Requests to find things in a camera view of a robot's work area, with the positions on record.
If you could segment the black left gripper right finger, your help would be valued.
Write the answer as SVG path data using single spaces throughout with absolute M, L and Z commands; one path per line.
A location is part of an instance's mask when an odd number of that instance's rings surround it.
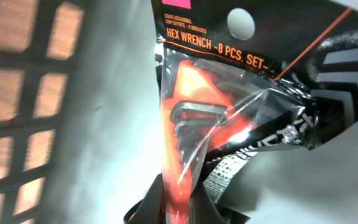
M 203 186 L 191 194 L 190 224 L 246 224 L 249 220 L 247 215 L 214 204 Z

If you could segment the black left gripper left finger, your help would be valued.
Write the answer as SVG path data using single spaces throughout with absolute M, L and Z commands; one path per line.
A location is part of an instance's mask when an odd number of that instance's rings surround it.
M 162 174 L 154 179 L 144 198 L 123 218 L 124 224 L 166 224 L 166 200 Z

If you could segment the hex wrench set package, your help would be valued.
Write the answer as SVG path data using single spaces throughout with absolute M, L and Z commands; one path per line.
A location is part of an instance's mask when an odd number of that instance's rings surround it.
M 358 10 L 334 1 L 152 1 L 166 223 L 217 205 L 256 154 L 358 121 Z

